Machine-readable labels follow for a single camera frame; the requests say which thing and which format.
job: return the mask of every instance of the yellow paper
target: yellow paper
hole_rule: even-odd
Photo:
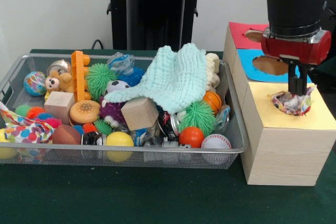
[[[281,91],[287,91],[287,83],[249,82],[249,86],[264,127],[336,130],[336,121],[317,89],[311,94],[312,105],[310,111],[303,116],[295,116],[287,115],[278,110],[269,96]]]

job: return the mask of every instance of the black cord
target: black cord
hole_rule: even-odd
[[[91,49],[94,49],[94,47],[96,46],[97,42],[99,43],[101,49],[104,49],[103,43],[102,43],[100,40],[98,40],[98,39],[96,39],[96,40],[94,41],[94,43],[93,43]]]

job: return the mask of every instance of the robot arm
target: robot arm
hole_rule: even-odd
[[[267,0],[269,28],[261,46],[266,55],[288,63],[288,90],[293,94],[306,94],[308,70],[327,57],[331,34],[320,28],[323,5],[324,0]]]

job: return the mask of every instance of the wire mesh basket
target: wire mesh basket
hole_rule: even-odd
[[[28,54],[16,60],[0,83],[0,100],[12,111],[21,104],[43,106],[44,97],[29,96],[24,87],[25,76],[32,71],[46,72],[56,60],[70,61],[71,55]],[[90,56],[91,63],[106,63],[108,56]],[[146,69],[153,58],[136,57],[135,65]],[[230,105],[230,121],[224,135],[232,149],[122,147],[61,144],[24,144],[0,142],[0,152],[14,151],[17,154],[0,163],[87,165],[129,167],[173,167],[228,169],[237,155],[247,148],[248,137],[237,94],[228,65],[220,64],[221,83],[217,93]],[[0,118],[0,128],[5,122]]]

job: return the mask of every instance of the circular hole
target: circular hole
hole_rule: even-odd
[[[263,31],[259,30],[249,30],[245,33],[246,38],[253,42],[261,42],[261,39],[263,37]]]
[[[288,65],[286,63],[267,56],[257,57],[252,63],[256,69],[273,76],[282,76],[288,72]]]

